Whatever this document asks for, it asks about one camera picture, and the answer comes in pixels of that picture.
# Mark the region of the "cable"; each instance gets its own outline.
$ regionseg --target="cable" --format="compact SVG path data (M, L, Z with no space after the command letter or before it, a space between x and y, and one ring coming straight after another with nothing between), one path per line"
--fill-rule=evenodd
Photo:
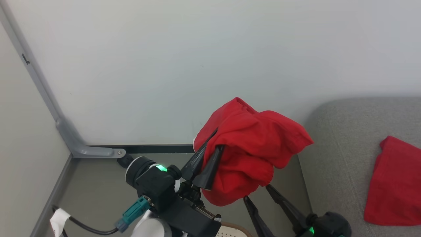
M59 209L59 207L58 207L58 206L56 206L56 205L52 205L52 209L53 209L53 212L56 212L56 210L57 210L57 209ZM91 227L89 227L89 226L85 225L84 223L82 223L82 222L78 221L78 220L77 220L76 218L74 218L73 216L70 216L70 217L69 217L69 220L70 220L71 222L75 223L76 225L78 225L80 228L82 228L82 229L84 229L84 230L87 230L87 231L89 231L89 232L92 232L92 233L94 233L94 234L99 234L99 235L110 235L110 234L114 234L115 232L117 232L117 231L118 231L118 229L117 229L117 228L114 228L114 229L112 229L112 230L110 230L110 231L100 231L100 230L97 230L97 229L94 229L94 228L91 228ZM63 229L63 237L68 237L68 236L67 236L67 233L64 231L64 229Z

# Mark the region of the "gray cushion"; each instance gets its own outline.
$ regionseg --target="gray cushion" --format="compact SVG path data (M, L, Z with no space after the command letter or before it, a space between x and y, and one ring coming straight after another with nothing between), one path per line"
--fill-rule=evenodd
M421 236L421 226L377 226L363 220L379 143L388 135L421 148L421 98L358 98L319 107L305 128L314 140L298 155L315 213L342 214L353 237Z

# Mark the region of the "green led light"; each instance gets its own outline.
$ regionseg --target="green led light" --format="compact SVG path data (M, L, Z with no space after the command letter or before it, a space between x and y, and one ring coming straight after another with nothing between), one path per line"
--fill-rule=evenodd
M157 168L159 169L159 170L161 170L161 171L165 171L165 172L167 172L167 168L165 168L165 167L163 167L162 165L157 165Z

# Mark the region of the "metal bracket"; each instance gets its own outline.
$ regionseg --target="metal bracket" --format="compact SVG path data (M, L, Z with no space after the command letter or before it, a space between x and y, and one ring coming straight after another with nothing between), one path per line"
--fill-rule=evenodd
M121 158L126 155L124 149L91 147L82 144L81 141L73 135L68 124L62 118L57 119L56 127L75 158Z

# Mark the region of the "folded red cloth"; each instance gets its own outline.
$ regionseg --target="folded red cloth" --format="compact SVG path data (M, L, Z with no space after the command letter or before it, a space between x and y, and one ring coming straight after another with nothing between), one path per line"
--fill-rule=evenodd
M421 224L421 149L395 137L380 143L364 220L382 226Z
M197 151L209 136L202 169L215 151L225 145L216 177L206 199L225 206L266 186L273 166L285 167L291 156L313 143L305 129L274 111L257 112L240 98L234 98L215 111L194 141Z

